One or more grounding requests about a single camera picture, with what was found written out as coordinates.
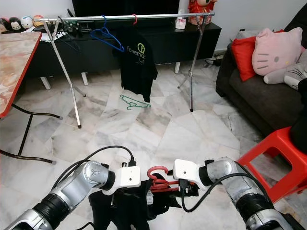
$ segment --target cable connector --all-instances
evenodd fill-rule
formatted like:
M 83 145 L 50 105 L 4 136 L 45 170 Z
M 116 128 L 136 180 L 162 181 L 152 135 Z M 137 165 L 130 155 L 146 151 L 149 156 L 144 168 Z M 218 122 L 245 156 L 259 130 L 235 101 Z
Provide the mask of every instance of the cable connector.
M 188 180 L 185 179 L 179 179 L 179 188 L 181 191 L 188 193 Z
M 131 157 L 131 159 L 128 163 L 128 167 L 131 167 L 131 166 L 136 166 L 136 161 L 134 160 L 134 157 Z

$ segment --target television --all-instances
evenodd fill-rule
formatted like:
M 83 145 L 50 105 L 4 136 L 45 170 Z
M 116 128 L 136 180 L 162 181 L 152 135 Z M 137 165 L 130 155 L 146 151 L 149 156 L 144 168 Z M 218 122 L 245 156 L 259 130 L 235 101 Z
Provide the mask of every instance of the television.
M 111 16 L 178 13 L 179 0 L 72 0 L 75 14 Z

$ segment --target white wall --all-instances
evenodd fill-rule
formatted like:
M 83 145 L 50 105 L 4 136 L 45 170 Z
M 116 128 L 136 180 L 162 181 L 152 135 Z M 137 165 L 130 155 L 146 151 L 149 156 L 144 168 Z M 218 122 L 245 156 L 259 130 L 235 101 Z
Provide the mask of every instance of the white wall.
M 186 11 L 189 0 L 180 0 Z M 222 28 L 216 49 L 227 48 L 239 29 L 284 29 L 306 0 L 219 0 L 212 21 Z
M 0 17 L 65 17 L 68 16 L 67 8 L 74 12 L 71 0 L 0 0 Z
M 188 12 L 189 0 L 180 0 L 179 9 Z M 239 29 L 279 30 L 292 20 L 306 0 L 219 0 L 213 22 L 222 28 L 216 49 L 225 49 Z M 0 0 L 0 17 L 67 16 L 71 0 Z

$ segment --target black table leg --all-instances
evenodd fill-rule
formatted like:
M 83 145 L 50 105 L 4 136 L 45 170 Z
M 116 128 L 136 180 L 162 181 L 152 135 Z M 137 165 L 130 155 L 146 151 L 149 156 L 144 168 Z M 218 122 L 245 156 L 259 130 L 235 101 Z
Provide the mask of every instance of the black table leg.
M 8 152 L 3 151 L 3 150 L 0 150 L 0 153 L 5 155 L 5 156 L 7 156 L 7 157 L 13 157 L 13 158 L 21 159 L 21 160 L 43 161 L 43 162 L 46 162 L 46 163 L 55 164 L 55 161 L 48 160 L 48 159 L 45 159 L 45 158 L 40 158 L 40 157 L 24 157 L 24 156 L 21 156 L 21 153 L 22 153 L 22 151 L 24 149 L 25 140 L 26 140 L 26 138 L 28 136 L 30 125 L 31 125 L 32 118 L 33 118 L 34 115 L 36 115 L 36 116 L 52 116 L 52 117 L 58 118 L 60 120 L 62 120 L 63 118 L 61 116 L 58 116 L 58 115 L 55 115 L 55 114 L 30 112 L 30 111 L 27 111 L 25 109 L 20 108 L 19 106 L 15 105 L 15 104 L 12 104 L 12 107 L 14 107 L 15 109 L 18 109 L 19 111 L 21 111 L 23 113 L 30 114 L 30 118 L 29 118 L 27 127 L 25 129 L 24 137 L 23 137 L 23 140 L 21 142 L 21 145 L 20 145 L 20 148 L 19 148 L 19 151 L 18 151 L 18 155 L 11 154 L 11 153 L 8 153 Z

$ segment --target red cushion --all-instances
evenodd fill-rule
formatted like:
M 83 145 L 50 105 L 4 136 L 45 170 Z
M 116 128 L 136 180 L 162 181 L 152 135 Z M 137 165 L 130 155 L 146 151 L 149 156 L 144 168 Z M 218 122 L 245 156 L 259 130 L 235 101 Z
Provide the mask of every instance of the red cushion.
M 255 42 L 256 37 L 248 37 L 245 39 L 235 39 L 232 43 L 232 51 L 242 81 L 246 81 L 256 75 L 251 63 L 251 57 L 255 49 Z

